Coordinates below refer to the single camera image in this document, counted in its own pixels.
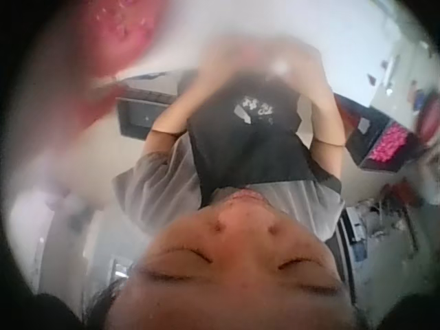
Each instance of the lip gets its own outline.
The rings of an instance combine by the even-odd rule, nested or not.
[[[262,194],[250,189],[241,189],[237,192],[234,192],[232,195],[230,195],[227,198],[227,200],[228,201],[246,200],[246,201],[256,201],[259,203],[268,204],[268,201],[266,200],[266,198],[264,198],[264,196],[262,196]]]

